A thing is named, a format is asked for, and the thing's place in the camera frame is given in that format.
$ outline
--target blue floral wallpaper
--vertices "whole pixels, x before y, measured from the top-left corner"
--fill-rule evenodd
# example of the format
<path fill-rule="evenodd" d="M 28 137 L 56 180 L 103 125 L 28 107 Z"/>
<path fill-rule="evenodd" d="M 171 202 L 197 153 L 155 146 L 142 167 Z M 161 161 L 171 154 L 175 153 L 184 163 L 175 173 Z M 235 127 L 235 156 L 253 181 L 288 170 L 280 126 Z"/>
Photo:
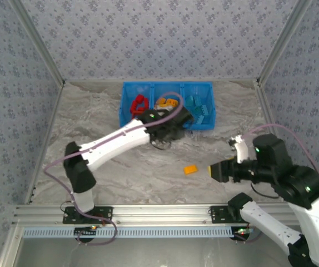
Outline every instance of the blue floral wallpaper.
<path fill-rule="evenodd" d="M 265 90 L 276 122 L 298 133 L 319 165 L 319 0 L 304 15 Z M 281 133 L 295 161 L 308 165 L 297 142 Z"/>
<path fill-rule="evenodd" d="M 296 0 L 22 0 L 63 78 L 257 77 Z"/>
<path fill-rule="evenodd" d="M 58 88 L 7 0 L 0 0 L 0 250 L 25 200 Z"/>

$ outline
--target marble floor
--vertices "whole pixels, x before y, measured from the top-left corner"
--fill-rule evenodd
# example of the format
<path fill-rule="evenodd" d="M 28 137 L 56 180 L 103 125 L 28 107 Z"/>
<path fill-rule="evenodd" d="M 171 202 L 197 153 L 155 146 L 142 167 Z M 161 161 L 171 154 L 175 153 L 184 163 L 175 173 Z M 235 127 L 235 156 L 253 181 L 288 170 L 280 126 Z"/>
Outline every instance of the marble floor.
<path fill-rule="evenodd" d="M 71 141 L 88 143 L 118 129 L 121 88 L 122 82 L 67 83 L 43 166 L 62 157 Z M 144 145 L 109 160 L 94 172 L 95 203 L 223 203 L 239 192 L 259 202 L 281 201 L 258 196 L 249 182 L 220 184 L 210 178 L 207 166 L 233 155 L 228 138 L 265 123 L 252 81 L 215 81 L 213 89 L 217 111 L 213 131 L 188 132 L 169 150 Z M 183 168 L 192 164 L 198 166 L 199 172 L 185 175 Z M 70 186 L 62 164 L 50 172 Z M 256 189 L 275 195 L 265 184 L 256 185 Z M 41 172 L 32 200 L 34 204 L 60 204 L 69 200 L 69 196 Z"/>

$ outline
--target blue plastic tray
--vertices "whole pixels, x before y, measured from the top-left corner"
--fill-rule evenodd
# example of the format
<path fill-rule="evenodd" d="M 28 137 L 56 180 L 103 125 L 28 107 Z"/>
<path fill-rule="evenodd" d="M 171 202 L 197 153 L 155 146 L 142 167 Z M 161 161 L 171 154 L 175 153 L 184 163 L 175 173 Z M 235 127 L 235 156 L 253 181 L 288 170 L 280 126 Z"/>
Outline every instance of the blue plastic tray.
<path fill-rule="evenodd" d="M 119 120 L 120 127 L 123 127 L 131 120 L 130 105 L 138 94 L 142 94 L 149 99 L 149 108 L 153 108 L 156 101 L 161 95 L 166 92 L 179 93 L 184 101 L 185 107 L 195 117 L 195 122 L 185 125 L 188 130 L 212 130 L 215 127 L 216 109 L 213 95 L 213 88 L 210 82 L 124 82 L 122 86 L 122 95 L 120 101 Z M 206 106 L 208 115 L 204 115 L 204 111 L 198 113 L 194 111 L 197 107 L 187 105 L 186 99 L 192 96 L 202 105 Z M 167 96 L 165 98 L 172 98 L 179 100 L 176 96 Z"/>

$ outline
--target green object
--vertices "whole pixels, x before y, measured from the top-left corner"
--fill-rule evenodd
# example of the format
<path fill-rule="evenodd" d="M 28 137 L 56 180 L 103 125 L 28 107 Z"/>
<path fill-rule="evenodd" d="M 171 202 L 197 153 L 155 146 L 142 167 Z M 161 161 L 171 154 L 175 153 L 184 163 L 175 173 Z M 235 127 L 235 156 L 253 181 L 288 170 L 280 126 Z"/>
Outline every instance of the green object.
<path fill-rule="evenodd" d="M 202 107 L 196 107 L 196 108 L 193 110 L 193 113 L 194 113 L 194 115 L 201 115 L 201 113 L 202 113 Z"/>
<path fill-rule="evenodd" d="M 204 120 L 204 116 L 203 115 L 200 115 L 198 120 L 196 121 L 196 124 L 202 124 L 203 123 L 203 120 Z"/>
<path fill-rule="evenodd" d="M 201 101 L 200 97 L 195 96 L 194 97 L 194 103 L 195 103 L 196 106 L 201 106 L 202 105 L 202 101 Z"/>
<path fill-rule="evenodd" d="M 209 115 L 209 112 L 208 112 L 208 108 L 206 107 L 206 105 L 203 105 L 203 106 L 202 106 L 202 109 L 203 109 L 203 110 L 202 110 L 202 111 L 203 111 L 203 115 L 204 115 L 204 116 L 208 116 L 208 115 Z"/>
<path fill-rule="evenodd" d="M 194 98 L 193 96 L 188 96 L 186 99 L 186 106 L 187 107 L 192 107 L 194 106 Z"/>

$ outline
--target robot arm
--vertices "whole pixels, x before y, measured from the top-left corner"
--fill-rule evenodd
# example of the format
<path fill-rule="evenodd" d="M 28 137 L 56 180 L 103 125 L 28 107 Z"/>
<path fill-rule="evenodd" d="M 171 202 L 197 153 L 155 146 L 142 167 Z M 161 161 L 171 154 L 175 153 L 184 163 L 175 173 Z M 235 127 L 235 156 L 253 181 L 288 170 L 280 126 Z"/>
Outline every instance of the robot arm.
<path fill-rule="evenodd" d="M 232 216 L 238 221 L 255 225 L 287 254 L 292 266 L 319 266 L 319 175 L 315 170 L 293 165 L 284 142 L 274 135 L 254 139 L 257 160 L 249 160 L 247 146 L 241 138 L 231 139 L 238 155 L 247 155 L 210 166 L 217 181 L 242 179 L 269 182 L 296 214 L 302 234 L 264 212 L 252 199 L 240 193 L 228 202 Z"/>
<path fill-rule="evenodd" d="M 94 208 L 92 195 L 92 188 L 96 184 L 96 179 L 93 176 L 94 170 L 113 157 L 134 147 L 148 143 L 166 144 L 180 139 L 184 135 L 183 125 L 193 120 L 192 115 L 185 107 L 182 107 L 175 117 L 165 123 L 146 127 L 148 123 L 169 116 L 173 111 L 174 109 L 171 111 L 147 110 L 124 127 L 103 138 L 83 145 L 71 142 L 66 146 L 65 155 L 67 156 L 89 150 L 101 143 L 101 146 L 63 162 L 66 175 L 72 184 L 73 196 L 82 212 L 90 212 Z"/>

